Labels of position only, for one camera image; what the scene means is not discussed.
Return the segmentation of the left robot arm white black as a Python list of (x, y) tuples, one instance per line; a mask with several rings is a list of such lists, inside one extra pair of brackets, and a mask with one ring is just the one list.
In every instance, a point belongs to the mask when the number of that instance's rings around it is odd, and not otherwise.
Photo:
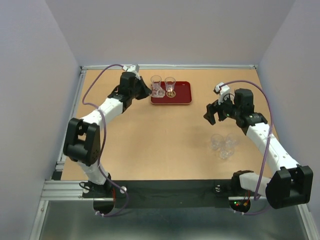
[(137, 71), (127, 70), (121, 74), (119, 85), (100, 106), (88, 102), (94, 111), (82, 118), (69, 120), (62, 151), (87, 175), (88, 186), (84, 189), (94, 190), (100, 197), (111, 193), (111, 176), (100, 162), (107, 138), (107, 124), (124, 113), (134, 99), (145, 99), (151, 93)]

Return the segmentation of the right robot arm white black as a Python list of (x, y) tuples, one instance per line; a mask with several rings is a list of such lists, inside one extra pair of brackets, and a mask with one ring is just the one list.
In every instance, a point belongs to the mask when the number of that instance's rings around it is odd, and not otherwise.
[(224, 121), (235, 120), (263, 155), (262, 165), (268, 165), (272, 177), (264, 177), (251, 170), (239, 170), (231, 178), (230, 189), (235, 195), (242, 195), (247, 190), (265, 197), (273, 209), (281, 209), (310, 201), (313, 171), (300, 165), (273, 135), (267, 119), (255, 111), (254, 95), (251, 90), (239, 88), (234, 94), (230, 88), (220, 83), (213, 90), (219, 98), (206, 106), (203, 116), (211, 125), (216, 123), (214, 117)]

